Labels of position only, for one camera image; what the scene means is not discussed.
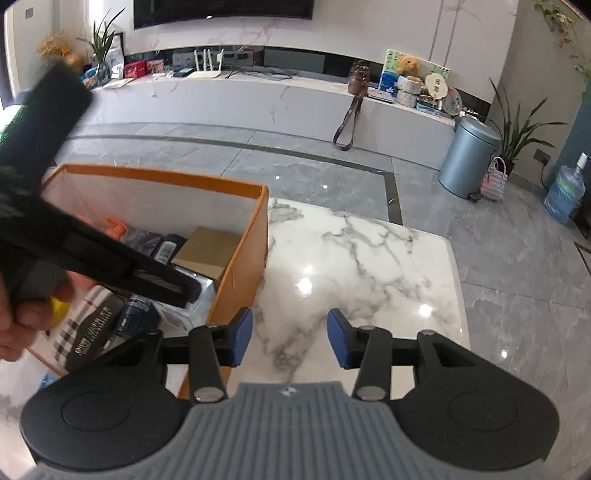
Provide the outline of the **person's left hand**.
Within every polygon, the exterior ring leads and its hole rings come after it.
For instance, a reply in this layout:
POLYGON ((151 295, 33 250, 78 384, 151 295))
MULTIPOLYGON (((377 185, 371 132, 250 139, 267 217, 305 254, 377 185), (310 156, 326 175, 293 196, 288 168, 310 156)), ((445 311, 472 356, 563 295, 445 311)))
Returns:
POLYGON ((68 273, 69 280, 60 285, 47 298, 27 300, 12 306, 4 278, 1 278, 0 354, 7 362, 16 362, 30 347, 40 331, 52 324, 51 299, 70 303, 76 294, 75 288, 93 286, 95 281, 75 272, 68 273))

